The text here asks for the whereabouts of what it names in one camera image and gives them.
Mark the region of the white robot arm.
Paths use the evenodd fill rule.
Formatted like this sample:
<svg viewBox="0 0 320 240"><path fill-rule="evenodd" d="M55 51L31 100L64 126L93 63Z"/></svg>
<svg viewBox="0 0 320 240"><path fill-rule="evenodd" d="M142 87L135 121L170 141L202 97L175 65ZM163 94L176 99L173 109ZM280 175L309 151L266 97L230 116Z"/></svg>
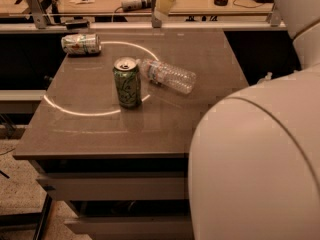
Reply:
<svg viewBox="0 0 320 240"><path fill-rule="evenodd" d="M320 0L274 0L301 69L233 93L199 122L195 240L320 240Z"/></svg>

